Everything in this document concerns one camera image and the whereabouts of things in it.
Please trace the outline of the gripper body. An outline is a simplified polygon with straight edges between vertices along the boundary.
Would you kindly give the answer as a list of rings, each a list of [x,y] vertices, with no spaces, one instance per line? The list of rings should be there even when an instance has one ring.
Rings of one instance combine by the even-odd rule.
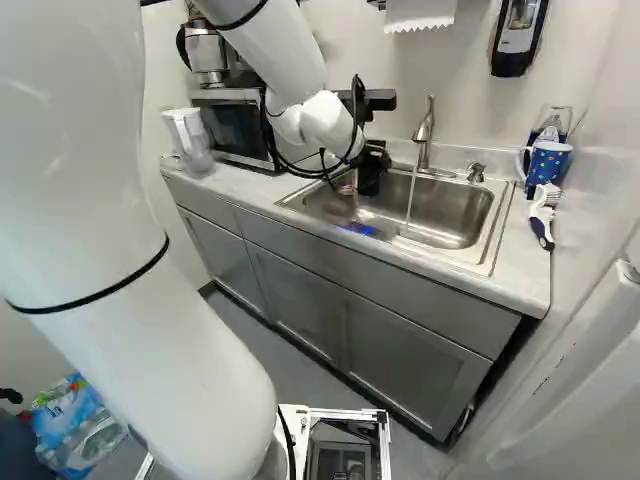
[[[357,157],[357,191],[360,195],[376,196],[382,176],[390,169],[390,155],[385,142],[367,142]]]

